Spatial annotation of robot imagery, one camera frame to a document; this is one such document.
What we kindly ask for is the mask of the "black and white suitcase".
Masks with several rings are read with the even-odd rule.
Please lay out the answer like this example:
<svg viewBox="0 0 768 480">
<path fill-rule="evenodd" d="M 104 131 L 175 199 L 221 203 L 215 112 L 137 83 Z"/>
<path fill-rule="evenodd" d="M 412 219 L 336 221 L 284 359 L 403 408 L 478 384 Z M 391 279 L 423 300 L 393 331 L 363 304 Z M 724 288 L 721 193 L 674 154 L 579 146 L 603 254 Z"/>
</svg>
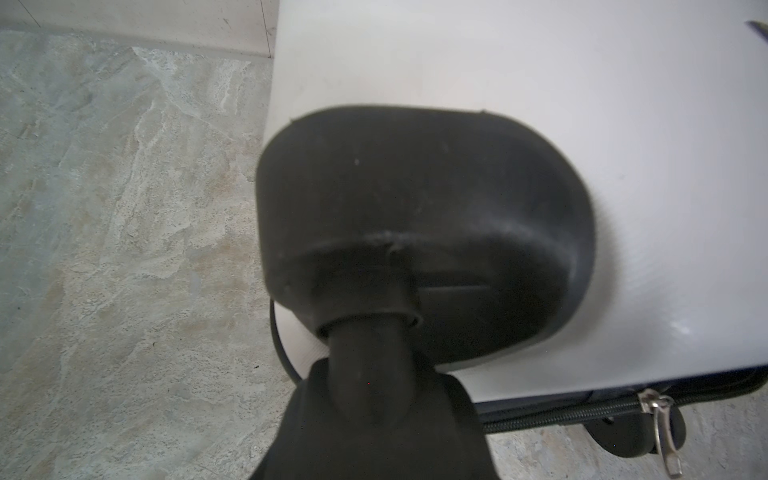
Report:
<svg viewBox="0 0 768 480">
<path fill-rule="evenodd" d="M 296 388 L 258 479 L 494 479 L 582 425 L 683 474 L 767 381 L 763 1 L 284 1 L 256 172 Z"/>
</svg>

